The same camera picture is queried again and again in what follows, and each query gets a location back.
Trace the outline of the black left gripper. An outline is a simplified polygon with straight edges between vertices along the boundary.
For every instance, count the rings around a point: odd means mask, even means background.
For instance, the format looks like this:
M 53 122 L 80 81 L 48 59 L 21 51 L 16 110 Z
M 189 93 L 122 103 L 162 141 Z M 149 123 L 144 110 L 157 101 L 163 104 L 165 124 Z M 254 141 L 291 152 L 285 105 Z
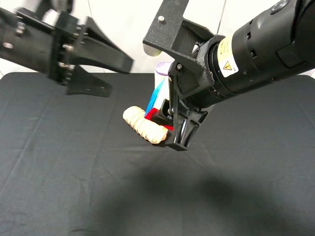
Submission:
M 90 65 L 128 74 L 133 59 L 116 46 L 86 16 L 79 19 L 65 11 L 57 18 L 52 33 L 48 78 L 67 86 L 67 95 L 110 97 L 111 85 L 79 65 Z

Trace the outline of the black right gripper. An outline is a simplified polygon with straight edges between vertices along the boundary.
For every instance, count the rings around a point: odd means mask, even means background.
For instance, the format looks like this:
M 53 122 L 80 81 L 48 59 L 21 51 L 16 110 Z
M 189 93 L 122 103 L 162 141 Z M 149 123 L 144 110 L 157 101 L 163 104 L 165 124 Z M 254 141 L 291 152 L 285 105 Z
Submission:
M 197 109 L 230 98 L 230 90 L 220 77 L 217 55 L 223 36 L 194 37 L 176 42 L 168 51 L 175 59 L 169 69 L 170 102 L 164 99 L 161 108 L 154 111 L 150 120 L 166 128 L 173 128 L 165 145 L 176 151 L 188 150 L 189 144 L 208 115 Z M 170 105 L 182 101 L 186 107 L 178 109 L 174 117 L 169 113 Z

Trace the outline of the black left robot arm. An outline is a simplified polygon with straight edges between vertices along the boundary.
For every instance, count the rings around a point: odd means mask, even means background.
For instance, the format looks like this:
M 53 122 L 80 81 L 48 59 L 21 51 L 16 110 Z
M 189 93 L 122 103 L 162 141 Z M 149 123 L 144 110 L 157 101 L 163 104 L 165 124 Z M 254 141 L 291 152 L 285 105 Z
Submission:
M 26 8 L 0 10 L 0 57 L 67 87 L 68 95 L 109 97 L 111 85 L 90 74 L 84 65 L 128 74 L 133 59 L 116 46 L 91 17 L 85 24 L 61 12 L 51 26 Z

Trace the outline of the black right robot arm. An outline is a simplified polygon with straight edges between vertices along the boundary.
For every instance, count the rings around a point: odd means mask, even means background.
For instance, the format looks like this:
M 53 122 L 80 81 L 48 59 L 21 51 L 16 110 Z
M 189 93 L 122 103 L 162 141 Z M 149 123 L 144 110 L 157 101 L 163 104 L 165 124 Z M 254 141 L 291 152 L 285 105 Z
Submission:
M 169 99 L 154 121 L 172 126 L 161 142 L 189 143 L 207 108 L 315 67 L 315 3 L 281 0 L 229 36 L 183 17 L 185 0 L 165 0 L 143 44 L 170 55 Z

